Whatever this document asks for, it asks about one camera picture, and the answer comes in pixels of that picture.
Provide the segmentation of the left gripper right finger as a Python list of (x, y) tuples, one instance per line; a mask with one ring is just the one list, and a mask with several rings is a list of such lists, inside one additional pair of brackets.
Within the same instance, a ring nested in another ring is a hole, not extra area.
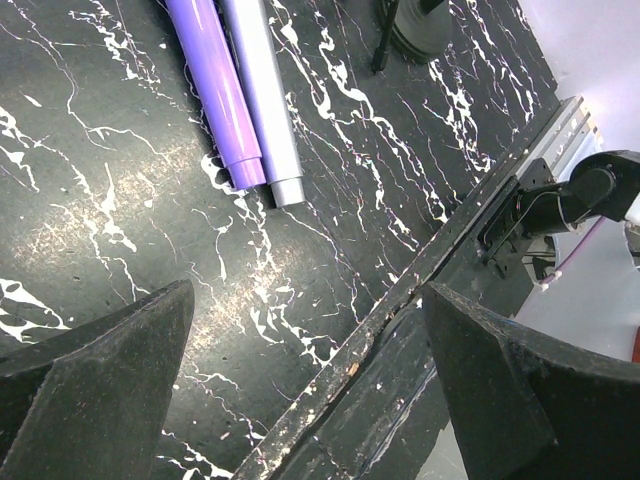
[(636, 479), (639, 366), (424, 287), (429, 345), (470, 479)]

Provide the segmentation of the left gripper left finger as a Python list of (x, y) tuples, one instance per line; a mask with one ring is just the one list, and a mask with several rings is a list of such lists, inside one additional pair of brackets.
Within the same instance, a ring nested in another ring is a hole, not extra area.
[(2, 354), (2, 478), (149, 478), (194, 307), (175, 281)]

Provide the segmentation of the silver microphone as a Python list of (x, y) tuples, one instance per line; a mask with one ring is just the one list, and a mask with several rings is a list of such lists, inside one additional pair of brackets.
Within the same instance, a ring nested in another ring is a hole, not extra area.
[(303, 171), (264, 3), (227, 0), (220, 7), (275, 205), (302, 203)]

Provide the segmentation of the black tripod stand with ring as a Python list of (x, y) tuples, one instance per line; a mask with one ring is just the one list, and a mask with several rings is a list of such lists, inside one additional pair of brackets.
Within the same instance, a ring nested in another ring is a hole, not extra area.
[(382, 17), (381, 38), (378, 46), (374, 51), (374, 55), (371, 61), (371, 71), (373, 74), (382, 72), (386, 67), (389, 47), (391, 44), (391, 37), (399, 4), (399, 0), (381, 2), (381, 12), (384, 14), (384, 16)]

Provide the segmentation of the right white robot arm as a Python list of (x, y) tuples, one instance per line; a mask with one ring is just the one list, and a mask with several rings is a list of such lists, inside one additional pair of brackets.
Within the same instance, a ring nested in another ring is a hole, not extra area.
[(522, 242), (568, 232), (594, 217), (639, 224), (638, 152), (599, 152), (580, 161), (566, 181), (517, 186), (479, 233), (482, 263), (505, 276), (507, 259), (524, 255)]

